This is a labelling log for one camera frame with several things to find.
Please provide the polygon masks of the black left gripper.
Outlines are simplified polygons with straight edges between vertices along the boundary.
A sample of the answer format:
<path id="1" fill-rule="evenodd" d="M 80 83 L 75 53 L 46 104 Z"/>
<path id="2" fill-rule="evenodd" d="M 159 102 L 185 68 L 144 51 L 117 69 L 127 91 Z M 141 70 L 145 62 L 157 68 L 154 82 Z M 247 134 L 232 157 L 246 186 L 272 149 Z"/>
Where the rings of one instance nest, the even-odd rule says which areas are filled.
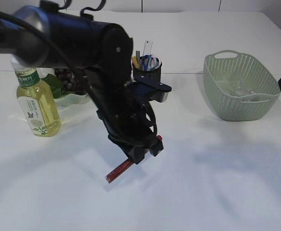
<path id="1" fill-rule="evenodd" d="M 147 97 L 98 96 L 96 105 L 98 117 L 107 129 L 109 140 L 134 164 L 144 159 L 146 150 L 157 156 L 164 149 L 157 135 L 155 114 Z"/>

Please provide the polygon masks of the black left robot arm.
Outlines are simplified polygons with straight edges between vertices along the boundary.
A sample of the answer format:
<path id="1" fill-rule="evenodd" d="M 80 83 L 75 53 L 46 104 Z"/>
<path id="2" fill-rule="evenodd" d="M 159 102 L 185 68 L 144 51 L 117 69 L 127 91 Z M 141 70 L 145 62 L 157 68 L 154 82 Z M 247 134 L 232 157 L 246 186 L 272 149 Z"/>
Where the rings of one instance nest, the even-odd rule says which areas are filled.
<path id="1" fill-rule="evenodd" d="M 72 70 L 97 106 L 109 140 L 138 164 L 146 151 L 156 156 L 163 149 L 150 101 L 171 88 L 132 78 L 132 52 L 133 40 L 120 25 L 62 13 L 51 1 L 12 15 L 0 12 L 0 53 L 26 67 Z"/>

